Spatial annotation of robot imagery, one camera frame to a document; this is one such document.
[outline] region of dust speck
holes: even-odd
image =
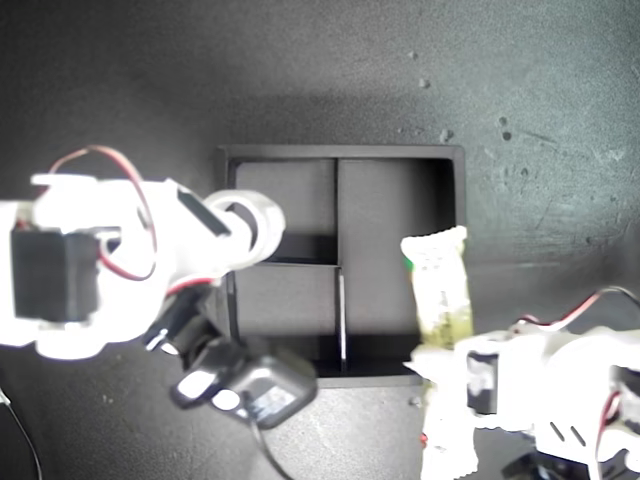
[[[445,128],[442,132],[440,132],[440,143],[449,143],[453,137],[453,130]]]

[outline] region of black compartment tray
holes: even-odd
[[[216,189],[260,191],[287,220],[270,259],[228,275],[231,334],[288,346],[322,386],[419,383],[400,240],[465,224],[462,148],[225,146],[214,168]]]

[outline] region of black box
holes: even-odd
[[[226,321],[314,362],[321,386],[419,383],[419,342],[400,240],[465,224],[455,146],[224,146],[216,190],[257,190],[287,229],[266,262],[228,275]]]
[[[81,322],[98,308],[98,242],[93,235],[11,233],[16,317]]]

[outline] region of white plastic part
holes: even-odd
[[[178,391],[185,397],[195,400],[202,395],[216,378],[215,373],[196,370],[178,384]]]
[[[147,280],[131,281],[98,262],[99,307],[81,324],[15,318],[10,235],[18,203],[0,202],[0,344],[23,346],[35,341],[36,350],[51,358],[86,358],[107,343],[140,336],[156,319],[170,285],[189,276],[219,280],[231,270],[253,265],[275,251],[284,230],[282,210],[264,195],[223,191],[206,204],[231,232],[216,236],[179,202],[182,187],[174,181],[143,182],[157,234],[154,256],[151,236],[140,221],[138,195],[128,180],[42,174],[32,181],[48,186],[33,202],[32,220],[39,228],[68,233],[117,227],[121,242],[112,261],[135,273],[148,272],[154,261],[156,265]],[[234,203],[255,217],[253,247],[250,226],[226,211]]]
[[[270,198],[251,190],[222,190],[209,195],[204,204],[211,210],[226,211],[234,204],[246,208],[256,222],[256,238],[249,254],[234,258],[231,268],[240,270],[270,257],[280,245],[286,227],[282,209]]]
[[[466,407],[466,360],[472,351],[499,354],[495,415],[475,416]],[[429,443],[424,459],[433,463],[425,464],[423,478],[452,480],[468,470],[462,465],[471,467],[477,461],[468,425],[533,435],[540,452],[587,464],[592,480],[600,476],[598,462],[621,450],[628,451],[627,467],[640,472],[640,436],[619,420],[603,431],[596,461],[602,410],[615,388],[612,367],[640,370],[639,352],[640,330],[615,332],[598,327],[575,335],[525,324],[509,332],[462,340],[453,352],[419,347],[407,366],[436,383],[427,418],[441,422],[427,424],[425,420]],[[434,437],[436,443],[445,444],[436,450],[451,450],[460,459],[459,465],[448,467],[441,459],[434,460],[436,453],[427,453]]]
[[[213,403],[214,407],[226,412],[238,408],[240,405],[240,395],[233,390],[220,390],[211,399],[211,403]]]

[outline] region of cable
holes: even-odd
[[[534,325],[537,325],[543,330],[556,332],[558,330],[561,330],[567,327],[576,318],[578,318],[584,312],[589,310],[589,308],[591,308],[591,306],[594,303],[596,303],[605,293],[621,293],[625,295],[625,297],[627,297],[629,300],[631,300],[636,307],[640,308],[640,299],[638,299],[638,297],[636,297],[629,290],[622,287],[610,286],[610,287],[601,288],[600,290],[597,290],[596,292],[592,293],[576,308],[571,310],[569,313],[567,313],[564,317],[560,318],[559,320],[555,320],[550,323],[543,323],[540,321],[540,319],[538,319],[537,317],[534,317],[533,315],[523,315],[518,319],[518,322],[532,323]]]
[[[102,155],[106,156],[107,158],[112,160],[116,165],[118,165],[118,167],[120,167],[120,169],[125,173],[129,181],[131,182],[131,185],[133,185],[133,188],[136,190],[136,193],[140,198],[140,203],[144,208],[145,221],[147,222],[146,228],[151,234],[151,242],[153,245],[153,262],[151,264],[151,268],[149,269],[149,272],[145,275],[137,275],[137,274],[131,273],[125,268],[113,262],[113,260],[111,260],[110,258],[106,241],[100,242],[100,261],[105,267],[107,267],[113,273],[115,273],[120,277],[126,278],[127,280],[133,280],[138,282],[147,280],[148,278],[151,277],[151,275],[153,275],[153,272],[155,272],[155,269],[156,269],[157,255],[158,255],[158,237],[156,233],[156,226],[155,226],[155,223],[153,222],[153,217],[151,215],[151,208],[149,207],[149,202],[147,202],[147,197],[145,196],[142,190],[142,185],[141,185],[143,182],[142,176],[140,175],[136,167],[133,165],[133,163],[131,163],[131,161],[127,157],[125,157],[122,153],[118,152],[113,148],[105,147],[102,145],[88,145],[84,148],[81,148],[80,150],[76,150],[75,152],[72,152],[69,155],[66,155],[56,160],[53,163],[53,165],[51,165],[51,168],[49,169],[49,173],[50,174],[57,173],[58,169],[65,163],[71,160],[75,160],[77,158],[83,157],[91,152],[101,153]]]
[[[214,281],[215,281],[215,278],[213,277],[201,277],[197,275],[190,275],[190,276],[181,278],[180,280],[175,282],[173,285],[171,285],[167,290],[165,297],[170,297],[171,295],[174,295],[178,293],[180,290],[187,287],[193,287],[194,285],[211,284]]]
[[[275,457],[271,453],[271,450],[269,449],[269,446],[267,445],[267,441],[264,438],[264,434],[262,433],[262,430],[260,429],[260,426],[258,425],[258,420],[256,419],[255,415],[253,414],[253,412],[249,408],[249,398],[248,398],[248,394],[246,392],[243,395],[243,405],[244,405],[244,409],[247,412],[247,416],[249,418],[249,426],[251,427],[251,433],[253,434],[253,438],[255,439],[256,444],[258,445],[258,449],[260,450],[260,452],[262,452],[262,455],[264,455],[264,457],[271,464],[273,469],[276,472],[278,472],[278,474],[284,480],[293,480],[293,477],[291,475],[289,475],[285,471],[284,468],[282,468],[282,465],[280,465],[280,463],[278,463],[278,461],[275,459]]]
[[[618,407],[612,410],[613,402],[620,396],[620,392],[611,392],[607,397],[606,402],[604,403],[604,408],[602,409],[602,413],[600,414],[600,425],[598,426],[598,436],[596,437],[596,445],[594,452],[594,461],[589,462],[587,464],[587,469],[589,470],[589,480],[601,480],[602,479],[602,471],[600,469],[600,462],[598,462],[598,452],[600,450],[600,441],[602,440],[602,434],[604,433],[604,429],[607,426],[607,420],[615,414]]]
[[[33,456],[33,461],[36,465],[38,480],[42,480],[43,479],[42,465],[40,464],[40,457],[38,457],[38,452],[36,451],[36,447],[33,445],[33,442],[31,441],[31,437],[29,437],[29,434],[27,433],[25,428],[22,426],[22,422],[20,421],[20,418],[18,417],[18,415],[16,415],[16,412],[13,410],[13,407],[11,406],[11,400],[9,400],[9,397],[5,395],[2,389],[0,389],[0,404],[4,404],[7,407],[7,409],[9,410],[9,413],[13,417],[13,420],[16,422],[16,425],[18,425],[18,428],[20,429],[22,436],[27,441],[27,444],[29,445],[29,449],[31,450],[31,455]]]

